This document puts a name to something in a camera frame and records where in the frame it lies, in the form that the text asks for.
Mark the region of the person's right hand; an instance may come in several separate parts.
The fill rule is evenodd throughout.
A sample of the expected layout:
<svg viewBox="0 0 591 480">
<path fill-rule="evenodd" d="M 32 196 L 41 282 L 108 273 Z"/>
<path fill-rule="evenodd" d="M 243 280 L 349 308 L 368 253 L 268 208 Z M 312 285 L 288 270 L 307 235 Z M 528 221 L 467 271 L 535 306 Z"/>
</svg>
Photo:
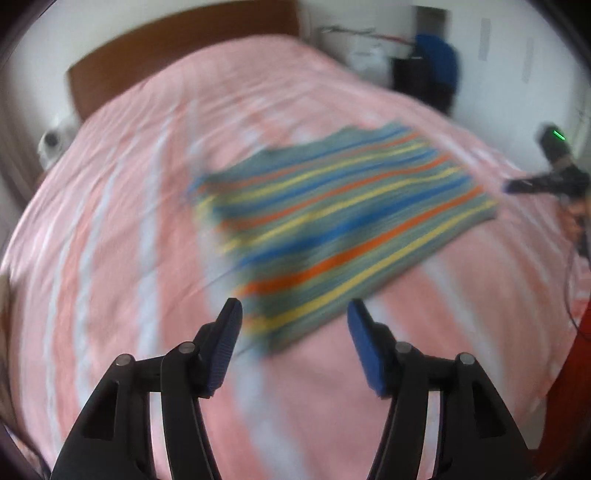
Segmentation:
<svg viewBox="0 0 591 480">
<path fill-rule="evenodd" d="M 558 217 L 564 235 L 577 253 L 590 260 L 590 197 L 561 200 Z"/>
</svg>

